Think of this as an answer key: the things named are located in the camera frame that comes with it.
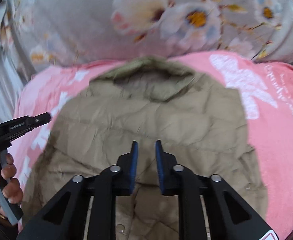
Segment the person's left hand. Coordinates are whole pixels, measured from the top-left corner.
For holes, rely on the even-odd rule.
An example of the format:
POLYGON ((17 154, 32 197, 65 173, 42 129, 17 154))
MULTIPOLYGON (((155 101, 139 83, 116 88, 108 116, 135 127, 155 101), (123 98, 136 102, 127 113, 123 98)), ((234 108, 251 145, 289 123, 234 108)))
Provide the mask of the person's left hand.
MULTIPOLYGON (((20 187, 20 183, 14 178, 16 175, 16 167, 14 165, 13 157, 7 153, 6 154, 7 165, 2 169, 1 176, 5 180, 9 180, 8 185, 4 187, 2 193, 5 198, 9 200, 12 204, 18 204, 22 201, 23 192, 20 187)), ((0 205, 0 216, 3 218, 8 218, 7 214, 0 205)))

